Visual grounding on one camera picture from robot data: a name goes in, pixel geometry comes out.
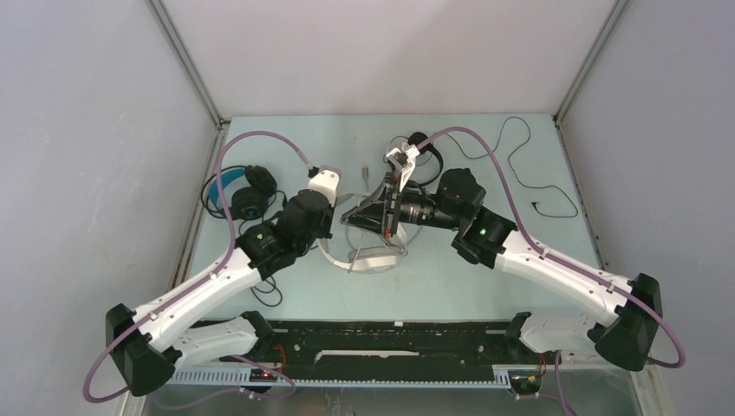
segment gray floor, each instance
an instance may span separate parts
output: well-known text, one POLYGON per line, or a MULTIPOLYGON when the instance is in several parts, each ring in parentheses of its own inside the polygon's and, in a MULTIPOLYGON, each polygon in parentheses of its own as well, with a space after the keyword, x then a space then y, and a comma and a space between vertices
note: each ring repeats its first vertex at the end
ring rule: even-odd
MULTIPOLYGON (((543 393, 556 395, 553 372, 544 377, 543 393)), ((578 370, 563 373, 564 393, 579 416, 640 415, 628 372, 578 370)), ((164 387, 161 402, 169 405, 194 401, 218 387, 164 387)), ((457 389, 301 389, 283 400, 250 401, 241 394, 226 394, 191 409, 168 412, 146 404, 145 416, 199 415, 303 415, 303 416, 494 416, 563 415, 551 400, 516 402, 505 390, 457 389)))

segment white headphones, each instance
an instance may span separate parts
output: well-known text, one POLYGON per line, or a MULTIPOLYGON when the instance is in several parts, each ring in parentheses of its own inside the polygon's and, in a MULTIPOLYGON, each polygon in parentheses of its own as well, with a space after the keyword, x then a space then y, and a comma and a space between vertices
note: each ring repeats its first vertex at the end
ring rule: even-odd
MULTIPOLYGON (((347 202, 355 195, 361 196, 359 194, 340 195, 337 197, 335 206, 347 202)), ((391 246, 362 248, 361 243, 357 249, 349 252, 348 262, 337 260, 329 254, 329 243, 326 238, 320 238, 316 243, 324 257, 334 266, 345 269, 348 273, 371 274, 382 273, 397 266, 400 259, 406 256, 406 246, 410 241, 403 225, 399 224, 395 236, 391 237, 389 242, 391 246)))

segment table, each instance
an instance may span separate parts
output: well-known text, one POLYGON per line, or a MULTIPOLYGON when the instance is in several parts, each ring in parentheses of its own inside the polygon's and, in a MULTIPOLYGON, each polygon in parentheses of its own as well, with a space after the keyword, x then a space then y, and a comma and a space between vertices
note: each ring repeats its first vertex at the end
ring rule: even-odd
MULTIPOLYGON (((509 116, 523 118, 531 130, 530 142, 513 156, 520 179, 528 185, 557 185, 564 189, 577 207, 579 201, 572 183, 554 121, 549 114, 411 114, 344 116, 250 116, 232 119, 227 140, 251 130, 280 133, 293 140, 316 165, 341 169, 338 192, 364 192, 363 166, 369 169, 370 189, 382 180, 386 165, 382 162, 388 142, 397 135, 415 131, 427 134, 444 127, 462 126, 477 131, 493 145, 509 116)), ((471 137, 452 135, 467 154, 482 154, 471 137)), ((558 191, 523 188, 512 176, 508 155, 528 137, 525 124, 508 120, 496 155, 501 160, 511 191, 524 223, 531 234, 585 263, 599 266, 589 231, 580 214, 575 218, 545 218, 534 211, 532 202, 540 202, 543 212, 563 215, 574 213, 569 201, 558 191)), ((485 206, 511 218, 500 180, 488 158, 469 160, 446 136, 435 141, 445 160, 445 169, 469 167, 487 191, 485 206)), ((283 143, 268 137, 241 141, 225 156, 224 166, 257 164, 267 167, 279 188, 293 196, 304 188, 308 178, 304 164, 283 143)), ((413 179, 429 179, 438 169, 430 160, 418 167, 413 179)), ((277 201, 271 211, 280 206, 277 201)), ((335 214, 330 249, 346 259, 349 248, 335 214)), ((415 227, 407 227, 409 234, 415 227)), ((350 232, 357 244, 359 231, 350 232)), ((261 305, 248 291, 234 295, 213 310, 207 318, 222 319, 245 310, 259 310, 267 319, 318 320, 391 320, 391 321, 475 321, 507 320, 517 312, 562 315, 581 310, 563 297, 525 279, 465 262, 450 246, 451 231, 424 229, 411 242, 409 254, 395 269, 382 274, 348 274, 327 262, 318 250, 297 259, 294 266, 275 274, 283 292, 283 302, 275 308, 261 305)), ((226 222, 207 216, 203 221, 188 275, 199 273, 221 255, 229 241, 226 222)), ((374 243, 365 237, 363 245, 374 243)), ((263 296, 272 302, 274 298, 263 296)))

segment blue headphones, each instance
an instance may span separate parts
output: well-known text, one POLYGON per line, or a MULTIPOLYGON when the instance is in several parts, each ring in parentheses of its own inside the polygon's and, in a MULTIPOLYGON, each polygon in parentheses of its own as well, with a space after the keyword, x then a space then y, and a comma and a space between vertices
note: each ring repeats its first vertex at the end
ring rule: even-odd
MULTIPOLYGON (((250 221, 259 219, 268 210, 269 199, 276 195, 278 184, 268 169, 262 166, 230 166, 222 170, 222 187, 226 188, 236 179, 245 177, 250 186, 240 188, 232 194, 230 213, 232 219, 250 221)), ((201 202, 207 212, 215 218, 224 218, 221 206, 226 204, 224 195, 219 195, 217 182, 212 175, 205 181, 201 192, 201 202)))

